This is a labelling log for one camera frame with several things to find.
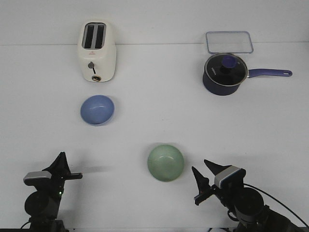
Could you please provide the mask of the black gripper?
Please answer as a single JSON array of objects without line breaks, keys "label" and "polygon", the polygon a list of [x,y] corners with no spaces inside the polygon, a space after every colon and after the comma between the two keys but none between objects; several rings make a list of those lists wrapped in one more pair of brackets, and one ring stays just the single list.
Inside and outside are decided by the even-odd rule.
[{"label": "black gripper", "polygon": [[[232,173],[231,165],[222,166],[207,159],[204,160],[204,163],[215,176],[228,176]],[[219,188],[215,184],[210,186],[208,178],[204,177],[195,167],[192,166],[191,169],[198,188],[198,195],[194,197],[195,205],[200,205],[212,195],[215,195],[225,207],[232,204],[229,184],[223,184],[223,188]]]},{"label": "black gripper", "polygon": [[82,173],[72,173],[69,169],[69,165],[66,158],[65,152],[60,152],[53,163],[43,169],[52,174],[51,177],[51,192],[52,193],[63,193],[64,185],[67,180],[82,179]]}]

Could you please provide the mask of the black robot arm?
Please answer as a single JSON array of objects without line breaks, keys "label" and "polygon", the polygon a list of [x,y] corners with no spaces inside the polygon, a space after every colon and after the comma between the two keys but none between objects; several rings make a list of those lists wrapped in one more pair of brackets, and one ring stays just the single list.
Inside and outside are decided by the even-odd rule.
[{"label": "black robot arm", "polygon": [[[195,205],[199,205],[214,195],[227,208],[229,218],[238,222],[235,232],[302,232],[287,217],[273,211],[264,203],[260,193],[275,200],[263,190],[244,183],[246,170],[227,165],[222,166],[209,160],[204,160],[207,168],[214,175],[214,184],[204,177],[195,167],[192,172],[195,177],[198,195],[194,197]],[[290,211],[301,222],[303,220],[279,200],[275,200]]]},{"label": "black robot arm", "polygon": [[65,152],[60,152],[49,167],[26,174],[24,184],[36,189],[27,197],[24,205],[25,212],[30,215],[30,232],[68,231],[64,222],[57,219],[65,182],[82,177],[82,173],[70,171]]}]

